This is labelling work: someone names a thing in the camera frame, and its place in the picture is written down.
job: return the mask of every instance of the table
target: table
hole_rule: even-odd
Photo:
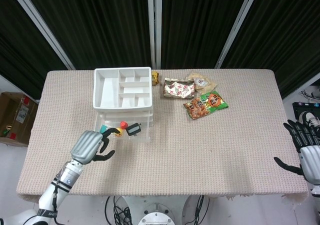
[[[302,176],[273,160],[299,165],[283,127],[286,114],[274,73],[264,69],[159,70],[160,79],[198,72],[213,79],[229,108],[189,119],[187,100],[161,96],[152,87],[154,126],[150,143],[113,141],[107,162],[88,164],[70,194],[106,196],[266,195],[305,198]],[[48,73],[31,132],[17,193],[34,201],[69,161],[70,150],[92,130],[94,71]]]

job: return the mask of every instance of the yellow object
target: yellow object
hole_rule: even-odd
[[[116,137],[121,137],[124,134],[124,130],[120,127],[116,128],[120,133],[114,133]]]
[[[159,73],[157,71],[152,71],[152,86],[155,86],[159,83]]]

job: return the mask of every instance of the cardboard box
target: cardboard box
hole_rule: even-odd
[[[0,94],[0,143],[28,147],[38,104],[19,92]]]

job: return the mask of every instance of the black curtain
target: black curtain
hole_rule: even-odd
[[[320,0],[255,0],[222,68],[271,69],[293,92],[320,72]]]
[[[76,69],[151,66],[148,0],[32,0]]]
[[[34,99],[51,70],[66,67],[17,0],[0,0],[0,74]]]
[[[162,69],[214,68],[244,0],[162,0]]]

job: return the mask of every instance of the white plastic organizer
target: white plastic organizer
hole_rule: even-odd
[[[150,67],[94,70],[93,108],[99,112],[137,112],[152,109]]]
[[[115,134],[111,134],[109,136],[110,139],[116,140],[130,140],[134,142],[149,142],[149,127],[152,127],[154,123],[153,115],[145,115],[141,116],[139,112],[124,112],[124,116],[113,116],[112,113],[105,113],[105,112],[98,112],[95,121],[95,128],[96,132],[99,132],[101,126],[104,125],[107,128],[118,128],[120,126],[121,121],[126,121],[128,125],[133,125],[135,123],[140,124],[141,132],[139,132],[135,136],[128,136],[127,132],[124,130],[122,136],[115,136]]]

